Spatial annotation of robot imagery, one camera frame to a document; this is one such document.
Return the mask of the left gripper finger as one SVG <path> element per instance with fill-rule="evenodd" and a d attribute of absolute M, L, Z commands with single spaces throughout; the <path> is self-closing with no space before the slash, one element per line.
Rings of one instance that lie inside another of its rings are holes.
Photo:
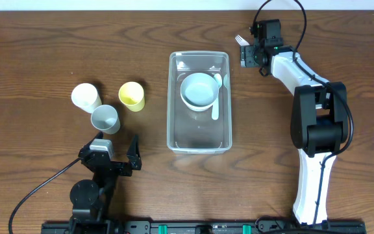
<path fill-rule="evenodd" d="M 140 163 L 142 161 L 138 142 L 138 135 L 135 135 L 127 151 L 127 157 L 130 163 Z"/>
<path fill-rule="evenodd" d="M 102 131 L 98 132 L 98 134 L 96 134 L 96 136 L 92 139 L 92 141 L 96 140 L 96 139 L 103 139 L 104 137 L 104 133 Z"/>

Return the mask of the grey bowl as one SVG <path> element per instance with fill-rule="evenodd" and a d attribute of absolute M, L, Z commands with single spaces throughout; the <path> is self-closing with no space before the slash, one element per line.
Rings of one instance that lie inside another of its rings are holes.
<path fill-rule="evenodd" d="M 216 99 L 218 84 L 205 73 L 188 75 L 181 83 L 181 99 L 188 99 L 195 106 L 209 105 Z"/>

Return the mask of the white bowl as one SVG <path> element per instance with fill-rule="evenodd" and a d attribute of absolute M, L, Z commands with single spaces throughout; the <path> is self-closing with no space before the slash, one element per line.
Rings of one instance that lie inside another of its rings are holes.
<path fill-rule="evenodd" d="M 182 101 L 183 103 L 192 111 L 195 111 L 195 112 L 202 112 L 202 111 L 206 111 L 207 109 L 209 109 L 210 107 L 212 107 L 215 103 L 216 103 L 216 100 L 214 100 L 213 102 L 211 102 L 209 105 L 205 105 L 205 106 L 195 106 L 193 105 L 192 103 L 190 103 L 190 101 L 188 99 L 184 99 L 182 98 Z"/>

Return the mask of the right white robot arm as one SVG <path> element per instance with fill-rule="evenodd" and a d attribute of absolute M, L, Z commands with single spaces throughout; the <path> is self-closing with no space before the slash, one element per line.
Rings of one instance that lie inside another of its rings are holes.
<path fill-rule="evenodd" d="M 327 219 L 332 165 L 353 139 L 347 89 L 315 73 L 290 46 L 265 47 L 263 41 L 251 45 L 239 35 L 235 39 L 243 68 L 274 76 L 293 95 L 290 133 L 300 163 L 293 213 L 302 225 L 320 224 Z"/>

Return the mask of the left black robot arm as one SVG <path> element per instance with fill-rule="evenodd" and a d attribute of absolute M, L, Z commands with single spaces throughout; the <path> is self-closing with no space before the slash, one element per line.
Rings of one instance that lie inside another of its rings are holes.
<path fill-rule="evenodd" d="M 127 162 L 113 161 L 113 156 L 112 141 L 104 139 L 103 132 L 81 148 L 78 159 L 93 172 L 93 178 L 77 182 L 70 191 L 72 233 L 114 233 L 122 229 L 107 213 L 118 177 L 130 177 L 142 167 L 138 137 L 134 136 L 128 148 Z"/>

